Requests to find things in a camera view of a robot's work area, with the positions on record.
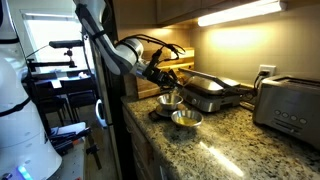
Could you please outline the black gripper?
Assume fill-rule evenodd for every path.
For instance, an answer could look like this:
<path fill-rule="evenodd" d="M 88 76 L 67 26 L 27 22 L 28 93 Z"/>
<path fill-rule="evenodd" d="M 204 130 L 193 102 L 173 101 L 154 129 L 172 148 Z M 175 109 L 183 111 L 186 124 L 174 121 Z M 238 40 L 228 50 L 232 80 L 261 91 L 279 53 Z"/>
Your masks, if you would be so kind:
<path fill-rule="evenodd" d="M 165 72 L 157 67 L 147 67 L 143 71 L 143 76 L 161 89 L 181 90 L 183 88 L 174 71 Z"/>

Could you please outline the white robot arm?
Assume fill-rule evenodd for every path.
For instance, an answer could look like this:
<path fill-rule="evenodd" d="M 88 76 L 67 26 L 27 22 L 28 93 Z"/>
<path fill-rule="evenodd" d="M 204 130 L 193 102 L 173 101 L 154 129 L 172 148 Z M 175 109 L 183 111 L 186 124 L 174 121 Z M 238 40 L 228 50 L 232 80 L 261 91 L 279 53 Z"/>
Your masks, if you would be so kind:
<path fill-rule="evenodd" d="M 73 2 L 76 5 L 75 14 L 79 22 L 113 74 L 133 74 L 165 90 L 182 87 L 172 70 L 166 72 L 157 67 L 161 63 L 163 48 L 175 53 L 175 60 L 178 60 L 179 55 L 185 52 L 182 47 L 144 34 L 131 35 L 113 42 L 109 38 L 114 25 L 111 5 L 105 0 L 73 0 Z M 160 45 L 150 61 L 142 58 L 144 47 L 141 41 Z"/>

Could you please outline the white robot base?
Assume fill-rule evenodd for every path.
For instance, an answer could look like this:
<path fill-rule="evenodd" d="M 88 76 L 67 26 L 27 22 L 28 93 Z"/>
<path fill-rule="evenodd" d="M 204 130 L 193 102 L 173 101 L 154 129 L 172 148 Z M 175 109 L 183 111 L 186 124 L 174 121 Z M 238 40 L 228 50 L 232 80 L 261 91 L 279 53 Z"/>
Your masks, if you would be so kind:
<path fill-rule="evenodd" d="M 22 85 L 27 67 L 7 0 L 0 0 L 0 13 L 0 177 L 47 180 L 62 158 Z"/>

